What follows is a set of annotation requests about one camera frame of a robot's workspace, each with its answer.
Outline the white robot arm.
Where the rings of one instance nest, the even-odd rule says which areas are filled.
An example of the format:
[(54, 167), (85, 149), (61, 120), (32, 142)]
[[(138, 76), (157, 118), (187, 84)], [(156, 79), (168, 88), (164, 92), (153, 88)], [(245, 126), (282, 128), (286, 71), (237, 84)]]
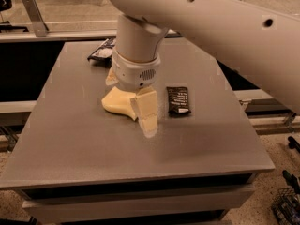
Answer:
[(238, 0), (110, 0), (121, 11), (112, 70), (125, 91), (149, 85), (160, 41), (179, 33), (300, 113), (300, 20)]

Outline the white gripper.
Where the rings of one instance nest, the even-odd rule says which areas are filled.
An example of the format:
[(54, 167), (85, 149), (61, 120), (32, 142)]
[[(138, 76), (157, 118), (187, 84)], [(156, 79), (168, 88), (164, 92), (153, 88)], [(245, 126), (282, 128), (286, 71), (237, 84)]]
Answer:
[(159, 66), (159, 56), (150, 62), (133, 62), (113, 49), (112, 68), (105, 80), (108, 86), (119, 83), (125, 91), (141, 89), (130, 103), (146, 138), (154, 137), (158, 131), (157, 91), (150, 85), (156, 81)]

